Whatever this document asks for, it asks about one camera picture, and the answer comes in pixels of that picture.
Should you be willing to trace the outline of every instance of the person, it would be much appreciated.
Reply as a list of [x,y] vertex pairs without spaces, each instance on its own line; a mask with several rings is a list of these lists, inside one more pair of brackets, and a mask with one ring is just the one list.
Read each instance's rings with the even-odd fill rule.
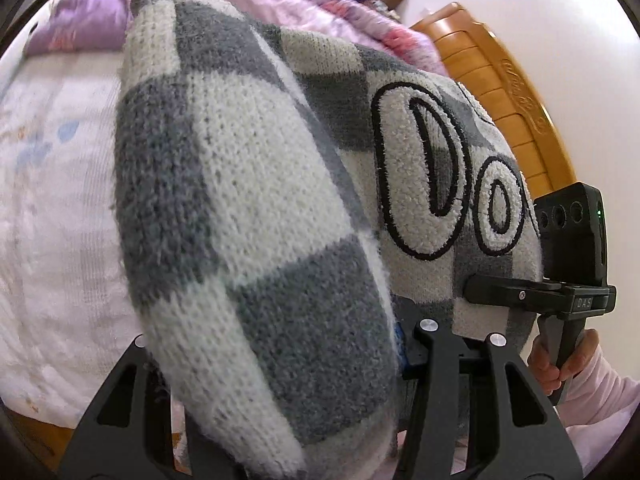
[[606,457],[640,404],[640,381],[622,378],[606,361],[598,332],[585,330],[581,343],[558,369],[538,336],[527,364],[547,395],[574,377],[558,415],[574,443],[584,475]]

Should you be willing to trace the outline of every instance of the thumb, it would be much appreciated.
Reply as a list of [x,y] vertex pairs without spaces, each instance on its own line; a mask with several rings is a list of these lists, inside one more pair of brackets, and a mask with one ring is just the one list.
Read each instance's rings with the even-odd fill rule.
[[598,331],[594,328],[585,330],[582,341],[562,366],[559,379],[565,381],[583,371],[596,353],[599,344]]

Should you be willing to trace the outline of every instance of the metal bolt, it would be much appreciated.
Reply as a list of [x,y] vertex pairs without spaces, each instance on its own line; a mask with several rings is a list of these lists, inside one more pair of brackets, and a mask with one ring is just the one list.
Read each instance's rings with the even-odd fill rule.
[[507,338],[498,333],[491,334],[489,336],[489,341],[491,341],[494,346],[505,346],[507,344]]
[[420,328],[425,332],[435,332],[438,329],[438,323],[434,319],[423,319],[420,322]]

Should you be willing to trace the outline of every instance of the white bed sheet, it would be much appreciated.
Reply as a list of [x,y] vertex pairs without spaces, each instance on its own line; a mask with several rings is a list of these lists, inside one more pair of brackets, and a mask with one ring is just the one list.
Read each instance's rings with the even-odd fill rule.
[[68,428],[141,332],[112,206],[121,63],[29,58],[0,104],[0,397]]

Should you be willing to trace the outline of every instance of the knit fabric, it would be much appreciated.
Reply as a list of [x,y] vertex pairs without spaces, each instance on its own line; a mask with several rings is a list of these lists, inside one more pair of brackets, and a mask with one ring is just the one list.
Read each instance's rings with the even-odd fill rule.
[[540,278],[507,143],[462,86],[369,48],[225,0],[132,12],[116,218],[148,347],[252,471],[370,478],[397,420],[390,291],[464,335],[530,332],[462,300],[474,272]]

